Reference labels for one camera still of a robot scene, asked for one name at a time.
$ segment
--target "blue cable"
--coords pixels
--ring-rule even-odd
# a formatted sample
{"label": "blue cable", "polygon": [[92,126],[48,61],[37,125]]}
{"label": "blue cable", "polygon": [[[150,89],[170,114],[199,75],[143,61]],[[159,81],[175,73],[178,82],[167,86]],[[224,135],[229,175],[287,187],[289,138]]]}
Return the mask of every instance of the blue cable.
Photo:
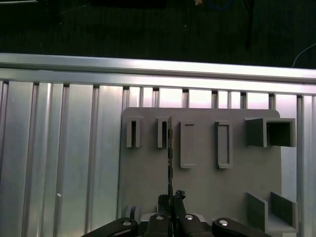
{"label": "blue cable", "polygon": [[229,2],[223,7],[214,6],[213,4],[211,4],[211,0],[208,0],[207,3],[209,5],[209,7],[212,8],[213,10],[222,11],[222,10],[229,8],[232,5],[233,0],[229,0]]}

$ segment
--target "gray plastic board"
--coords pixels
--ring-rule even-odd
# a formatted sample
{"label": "gray plastic board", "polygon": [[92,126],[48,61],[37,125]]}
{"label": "gray plastic board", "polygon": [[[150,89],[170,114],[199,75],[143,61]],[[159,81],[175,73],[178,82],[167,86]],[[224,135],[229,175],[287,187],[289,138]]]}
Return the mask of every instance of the gray plastic board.
{"label": "gray plastic board", "polygon": [[119,214],[128,205],[139,206],[141,215],[156,212],[158,196],[167,194],[165,132],[158,127],[165,129],[161,122],[168,117],[173,125],[173,190],[186,192],[187,213],[200,214],[208,223],[227,217],[247,224],[246,193],[263,200],[271,192],[281,194],[280,147],[245,142],[245,119],[279,118],[277,111],[128,108],[122,116]]}

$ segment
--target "dark carpet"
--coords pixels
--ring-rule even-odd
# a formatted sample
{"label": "dark carpet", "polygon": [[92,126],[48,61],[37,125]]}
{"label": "dark carpet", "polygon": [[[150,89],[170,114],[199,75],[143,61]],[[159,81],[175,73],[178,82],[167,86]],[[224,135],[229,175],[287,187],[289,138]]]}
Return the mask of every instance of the dark carpet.
{"label": "dark carpet", "polygon": [[[255,0],[250,48],[242,0],[224,11],[194,0],[167,0],[165,9],[64,0],[60,13],[63,23],[56,25],[41,7],[0,5],[0,52],[291,67],[316,43],[315,0]],[[316,68],[316,47],[296,67]]]}

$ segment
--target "corrugated metal panel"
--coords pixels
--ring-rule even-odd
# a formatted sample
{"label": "corrugated metal panel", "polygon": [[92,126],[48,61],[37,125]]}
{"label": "corrugated metal panel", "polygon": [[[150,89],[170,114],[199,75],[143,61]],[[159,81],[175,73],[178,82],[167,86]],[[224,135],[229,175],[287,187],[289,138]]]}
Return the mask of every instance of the corrugated metal panel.
{"label": "corrugated metal panel", "polygon": [[[287,72],[290,80],[299,73],[311,78],[293,84],[276,82],[269,68],[249,69],[258,76],[243,68],[240,76],[232,66],[209,79],[188,70],[168,71],[170,77],[163,68],[151,76],[151,69],[129,66],[115,70],[138,75],[0,69],[0,79],[9,81],[0,83],[0,236],[78,237],[116,218],[120,118],[127,107],[270,108],[297,118],[297,148],[282,148],[282,192],[299,202],[299,236],[316,236],[314,71]],[[115,67],[100,72],[105,68]],[[282,80],[287,75],[280,70]]]}

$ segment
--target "screw head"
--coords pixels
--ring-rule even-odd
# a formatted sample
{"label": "screw head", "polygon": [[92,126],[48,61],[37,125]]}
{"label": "screw head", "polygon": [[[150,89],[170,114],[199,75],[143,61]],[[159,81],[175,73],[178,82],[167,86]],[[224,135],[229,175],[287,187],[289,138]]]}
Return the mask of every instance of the screw head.
{"label": "screw head", "polygon": [[193,220],[193,216],[191,216],[191,215],[186,215],[184,218],[186,218],[189,221]]}
{"label": "screw head", "polygon": [[124,223],[123,223],[123,225],[124,226],[130,226],[132,223],[130,223],[129,221],[125,221]]}
{"label": "screw head", "polygon": [[222,226],[228,226],[229,223],[227,221],[221,220],[219,221],[219,224]]}

